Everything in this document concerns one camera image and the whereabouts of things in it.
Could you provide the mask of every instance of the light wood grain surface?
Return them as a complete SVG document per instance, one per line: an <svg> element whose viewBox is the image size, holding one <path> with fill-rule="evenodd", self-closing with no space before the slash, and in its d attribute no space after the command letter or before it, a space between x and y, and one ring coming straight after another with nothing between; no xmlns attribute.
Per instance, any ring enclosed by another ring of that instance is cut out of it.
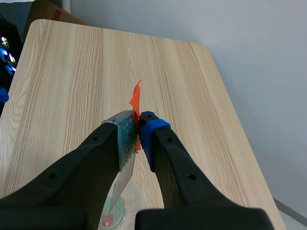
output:
<svg viewBox="0 0 307 230"><path fill-rule="evenodd" d="M0 196L78 145L100 123L131 109L168 121L212 183L231 200L264 209L285 229L209 51L200 45L89 26L35 21L0 119ZM163 207L144 153L134 181L146 207Z"/></svg>

